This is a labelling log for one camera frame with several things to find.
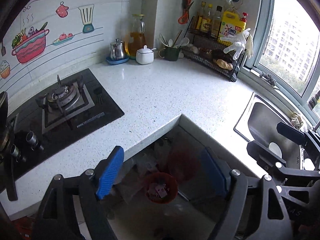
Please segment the gas stove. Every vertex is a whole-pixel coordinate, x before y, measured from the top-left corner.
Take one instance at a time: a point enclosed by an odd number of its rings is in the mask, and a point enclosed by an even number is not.
[[[58,76],[56,84],[26,101],[8,117],[14,128],[14,144],[26,159],[14,163],[14,179],[123,115],[89,69],[63,80]],[[41,147],[34,149],[27,142],[30,131]],[[4,187],[0,179],[0,191]]]

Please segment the black glass cooktop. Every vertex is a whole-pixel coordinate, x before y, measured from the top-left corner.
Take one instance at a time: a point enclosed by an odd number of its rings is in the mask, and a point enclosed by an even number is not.
[[[77,80],[81,75],[84,88],[80,95],[79,90],[77,91],[79,99],[74,103],[73,110],[66,111],[64,116],[53,118],[51,113],[47,113],[47,109],[42,109],[36,102],[37,98],[56,89],[56,83],[26,101],[8,117],[8,121],[14,127],[14,144],[27,159],[25,163],[14,164],[15,179],[70,144],[124,115],[89,69],[61,80],[61,84],[74,83],[77,87]],[[58,120],[59,123],[52,125],[53,122],[49,122],[48,118],[55,122]],[[26,143],[29,131],[33,131],[40,140],[43,151],[32,150]],[[0,180],[0,191],[4,188],[4,182]]]

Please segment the black wire basket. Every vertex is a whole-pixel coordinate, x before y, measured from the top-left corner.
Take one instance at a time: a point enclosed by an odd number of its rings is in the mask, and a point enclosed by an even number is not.
[[[240,67],[242,66],[242,61],[244,60],[244,54],[245,51],[242,52],[237,60],[233,60],[233,55],[235,54],[235,51],[230,51],[225,56],[231,58],[232,60],[232,70],[227,70],[220,68],[213,60],[211,54],[207,54],[205,51],[212,50],[212,53],[216,51],[223,51],[225,48],[230,46],[229,42],[220,41],[218,42],[217,39],[210,37],[210,34],[202,33],[200,31],[193,29],[193,21],[194,17],[190,21],[190,24],[188,26],[188,29],[186,31],[187,33],[193,34],[192,44],[196,46],[197,48],[201,48],[199,54],[193,53],[190,49],[187,47],[182,47],[183,54],[186,58],[191,59],[192,61],[198,62],[206,67],[209,67],[211,69],[214,69],[218,71],[219,73],[225,75],[228,77],[228,80],[231,82],[236,82],[237,80],[237,74],[240,71]]]

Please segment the jar lid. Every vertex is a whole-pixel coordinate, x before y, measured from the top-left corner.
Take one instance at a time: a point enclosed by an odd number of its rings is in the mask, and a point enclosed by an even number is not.
[[[146,45],[143,46],[143,49],[138,49],[138,52],[141,54],[153,53],[153,51],[148,49]]]
[[[119,41],[119,39],[116,39],[116,41],[110,43],[110,45],[120,45],[120,44],[123,44],[123,43],[124,43],[124,41]]]

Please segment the yellow detergent jug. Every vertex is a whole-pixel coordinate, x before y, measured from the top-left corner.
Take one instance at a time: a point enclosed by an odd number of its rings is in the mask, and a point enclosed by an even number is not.
[[[222,21],[221,21],[221,27],[219,31],[219,37],[218,42],[226,45],[231,46],[232,42],[227,41],[221,41],[220,37],[226,37],[229,34],[231,35],[237,35],[245,30],[245,26],[247,24],[246,13],[243,13],[244,17],[239,18],[238,14],[225,11],[223,13]]]

